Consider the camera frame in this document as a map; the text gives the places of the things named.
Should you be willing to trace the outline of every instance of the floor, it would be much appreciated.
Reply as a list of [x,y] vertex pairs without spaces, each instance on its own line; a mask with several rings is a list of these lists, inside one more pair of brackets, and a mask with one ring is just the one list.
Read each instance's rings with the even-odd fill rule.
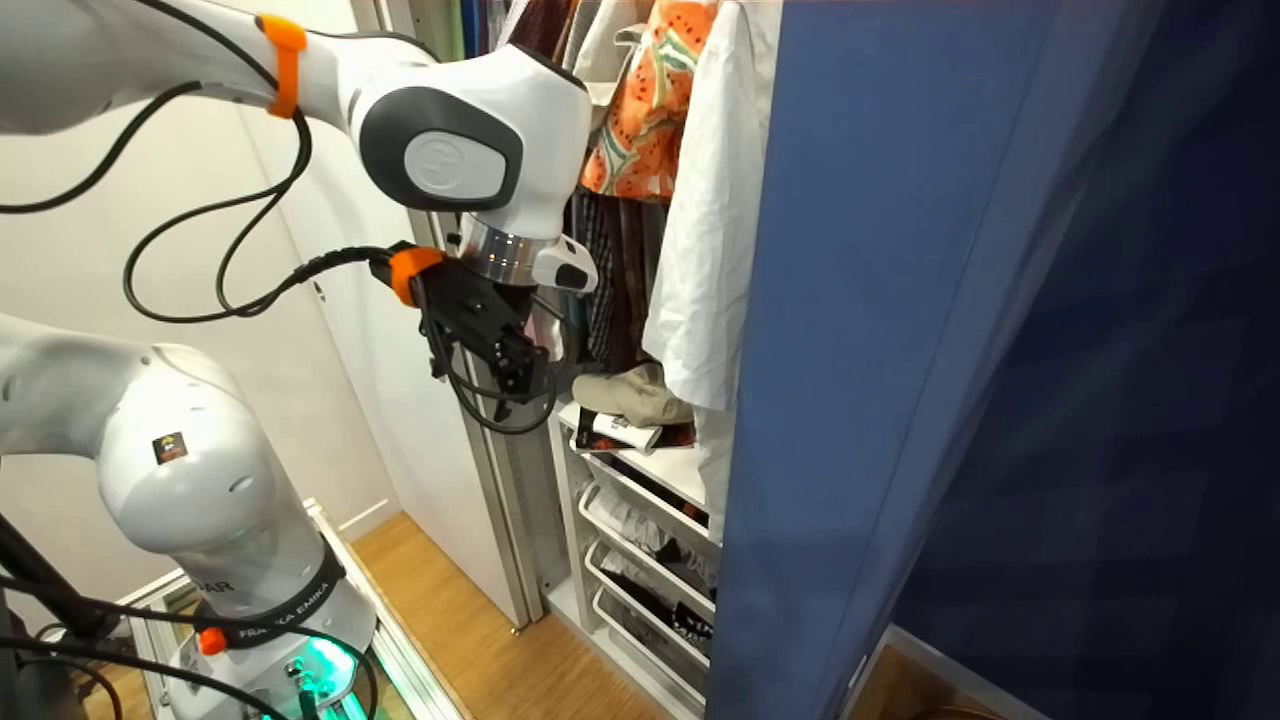
[[[555,617],[517,631],[409,517],[357,539],[357,556],[470,720],[659,714]],[[129,720],[152,714],[135,670],[109,669],[109,674]],[[85,706],[90,720],[110,720],[105,691]]]

